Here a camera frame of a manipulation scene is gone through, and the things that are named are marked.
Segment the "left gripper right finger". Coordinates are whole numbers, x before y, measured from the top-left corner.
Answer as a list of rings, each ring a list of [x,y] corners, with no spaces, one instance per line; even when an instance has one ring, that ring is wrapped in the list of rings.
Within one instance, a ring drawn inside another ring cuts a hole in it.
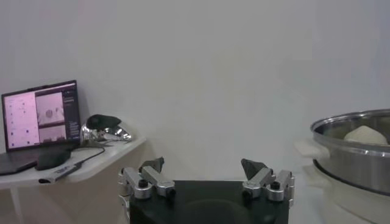
[[[269,201],[294,202],[295,176],[291,171],[274,171],[261,162],[242,159],[241,165],[247,180],[243,182],[243,199],[246,203],[265,194]]]

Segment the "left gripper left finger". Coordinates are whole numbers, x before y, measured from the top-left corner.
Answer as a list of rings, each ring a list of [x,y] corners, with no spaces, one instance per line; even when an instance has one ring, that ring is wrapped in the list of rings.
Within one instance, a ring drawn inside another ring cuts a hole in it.
[[[164,157],[145,161],[138,168],[125,167],[119,171],[118,183],[123,186],[125,194],[138,200],[148,200],[152,192],[171,200],[176,196],[176,184],[166,178],[162,172]]]

